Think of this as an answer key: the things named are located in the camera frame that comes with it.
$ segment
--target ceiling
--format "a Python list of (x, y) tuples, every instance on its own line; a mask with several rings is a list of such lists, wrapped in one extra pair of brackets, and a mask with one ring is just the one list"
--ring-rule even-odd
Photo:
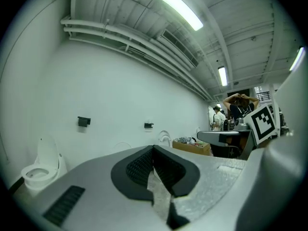
[[(194, 31), (161, 0), (71, 0), (70, 16), (121, 26), (146, 40), (167, 29), (198, 60), (189, 71), (209, 94), (207, 99), (262, 83), (281, 83), (289, 75), (303, 41), (276, 0), (183, 1), (203, 28)], [(226, 87), (221, 86), (220, 66), (227, 68)]]

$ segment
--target black shirt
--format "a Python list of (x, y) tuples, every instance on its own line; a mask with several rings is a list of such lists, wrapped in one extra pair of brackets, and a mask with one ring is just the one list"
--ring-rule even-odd
[(242, 113), (248, 114), (250, 113), (249, 111), (252, 112), (255, 109), (255, 106), (253, 103), (250, 103), (246, 108), (243, 108), (243, 107), (238, 108), (236, 105), (230, 104), (230, 111), (234, 117), (234, 121), (236, 121), (236, 119), (239, 118), (239, 116), (241, 115), (240, 109)]

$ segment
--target white t-shirt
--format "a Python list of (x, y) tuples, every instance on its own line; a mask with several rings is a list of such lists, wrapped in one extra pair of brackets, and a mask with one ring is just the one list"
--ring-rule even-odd
[(218, 124), (218, 127), (215, 127), (213, 131), (221, 131), (221, 127), (225, 119), (226, 116), (222, 112), (218, 111), (217, 114), (214, 115), (214, 122)]

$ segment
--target hair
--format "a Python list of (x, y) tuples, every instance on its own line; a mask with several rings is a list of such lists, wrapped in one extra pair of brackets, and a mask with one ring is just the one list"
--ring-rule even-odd
[(237, 98), (234, 104), (238, 107), (246, 108), (249, 105), (249, 100), (244, 98)]

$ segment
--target ceiling light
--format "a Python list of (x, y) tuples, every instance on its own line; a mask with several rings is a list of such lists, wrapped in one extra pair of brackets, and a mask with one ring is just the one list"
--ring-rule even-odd
[(202, 22), (195, 13), (182, 0), (163, 0), (175, 9), (197, 31), (203, 27)]
[(297, 51), (297, 56), (296, 56), (296, 58), (295, 58), (295, 60), (292, 64), (292, 66), (290, 67), (290, 71), (297, 69), (297, 67), (302, 63), (304, 56), (305, 56), (305, 49), (304, 49), (304, 47), (301, 47)]
[(228, 83), (227, 83), (227, 73), (226, 73), (226, 68), (225, 67), (219, 67), (218, 68), (218, 72), (219, 72), (219, 75), (220, 75), (220, 79), (221, 79), (221, 84), (222, 86), (227, 86)]

